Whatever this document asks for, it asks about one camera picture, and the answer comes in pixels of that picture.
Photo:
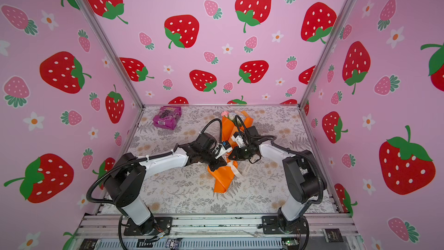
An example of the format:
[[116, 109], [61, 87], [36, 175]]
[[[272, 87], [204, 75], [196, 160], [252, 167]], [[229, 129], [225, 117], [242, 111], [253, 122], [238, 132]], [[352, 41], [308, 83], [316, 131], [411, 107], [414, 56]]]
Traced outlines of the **white printed ribbon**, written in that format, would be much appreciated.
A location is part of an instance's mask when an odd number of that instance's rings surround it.
[[233, 160], [227, 159], [227, 175], [231, 179], [245, 180], [249, 174], [252, 165], [246, 163], [244, 165], [241, 162], [235, 162]]

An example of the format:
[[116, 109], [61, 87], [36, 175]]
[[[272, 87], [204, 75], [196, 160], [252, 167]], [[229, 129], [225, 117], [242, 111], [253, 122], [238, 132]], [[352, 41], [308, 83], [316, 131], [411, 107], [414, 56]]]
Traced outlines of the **orange wrapping paper sheet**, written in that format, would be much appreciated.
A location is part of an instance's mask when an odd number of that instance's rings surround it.
[[[254, 119], [250, 117], [250, 115], [246, 111], [235, 111], [235, 113], [240, 116], [243, 120], [246, 127], [251, 127], [253, 125]], [[236, 132], [237, 126], [240, 129], [244, 130], [239, 121], [232, 121], [227, 117], [222, 117], [222, 130], [223, 130], [223, 141], [228, 141], [232, 148], [235, 147], [235, 143], [231, 140], [232, 135]], [[224, 160], [227, 161], [228, 154], [223, 156]], [[212, 177], [215, 179], [214, 192], [215, 193], [225, 193], [228, 191], [233, 179], [229, 178], [227, 175], [227, 166], [221, 167], [214, 172], [211, 172], [209, 166], [207, 167], [207, 171], [210, 173]]]

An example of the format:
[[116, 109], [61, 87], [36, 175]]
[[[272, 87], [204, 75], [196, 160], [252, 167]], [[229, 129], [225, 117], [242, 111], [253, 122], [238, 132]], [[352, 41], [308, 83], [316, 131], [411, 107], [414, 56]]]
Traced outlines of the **white fake rose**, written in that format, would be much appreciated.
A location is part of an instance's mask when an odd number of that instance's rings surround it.
[[232, 121], [234, 121], [235, 120], [235, 117], [237, 116], [237, 114], [235, 113], [235, 112], [230, 112], [229, 114], [228, 114], [228, 118], [230, 119], [230, 120], [232, 120]]

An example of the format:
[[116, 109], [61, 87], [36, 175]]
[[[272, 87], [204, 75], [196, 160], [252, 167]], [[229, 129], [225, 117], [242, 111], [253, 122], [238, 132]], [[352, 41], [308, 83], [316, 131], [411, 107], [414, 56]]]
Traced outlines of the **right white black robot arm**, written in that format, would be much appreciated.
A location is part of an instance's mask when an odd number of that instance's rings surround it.
[[313, 153], [309, 150], [297, 152], [281, 146], [275, 142], [275, 136], [260, 135], [254, 126], [244, 131], [237, 130], [232, 140], [236, 147], [229, 155], [231, 160], [251, 161], [257, 155], [282, 163], [290, 195], [278, 209], [277, 225], [283, 233], [294, 232], [307, 210], [322, 203], [327, 187]]

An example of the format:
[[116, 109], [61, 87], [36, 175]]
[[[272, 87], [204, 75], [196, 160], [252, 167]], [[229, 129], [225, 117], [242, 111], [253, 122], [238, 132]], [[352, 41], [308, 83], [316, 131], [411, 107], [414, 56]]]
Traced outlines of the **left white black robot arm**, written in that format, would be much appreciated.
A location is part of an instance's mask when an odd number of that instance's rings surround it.
[[111, 204], [117, 207], [128, 224], [142, 234], [158, 230], [156, 219], [139, 196], [145, 179], [170, 169], [203, 163], [215, 171], [227, 165], [223, 155], [232, 151], [228, 141], [217, 142], [207, 133], [196, 140], [177, 144], [169, 152], [159, 155], [135, 157], [123, 155], [118, 162], [100, 176], [88, 189], [86, 199], [91, 203]]

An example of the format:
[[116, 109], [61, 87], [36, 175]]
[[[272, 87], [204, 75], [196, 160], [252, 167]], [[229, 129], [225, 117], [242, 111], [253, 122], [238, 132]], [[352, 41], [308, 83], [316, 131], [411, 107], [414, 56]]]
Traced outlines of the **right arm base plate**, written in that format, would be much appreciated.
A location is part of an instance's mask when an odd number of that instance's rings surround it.
[[288, 221], [283, 215], [263, 216], [257, 227], [264, 234], [307, 234], [309, 225], [306, 217], [301, 216], [293, 221]]

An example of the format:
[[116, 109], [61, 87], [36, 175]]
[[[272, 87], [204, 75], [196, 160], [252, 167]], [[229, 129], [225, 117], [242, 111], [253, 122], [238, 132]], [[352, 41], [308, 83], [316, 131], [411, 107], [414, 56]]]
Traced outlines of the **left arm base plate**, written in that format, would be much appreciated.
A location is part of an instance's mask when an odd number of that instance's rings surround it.
[[132, 218], [129, 218], [125, 229], [125, 236], [159, 236], [169, 235], [172, 227], [173, 217], [152, 216], [145, 223], [137, 225]]

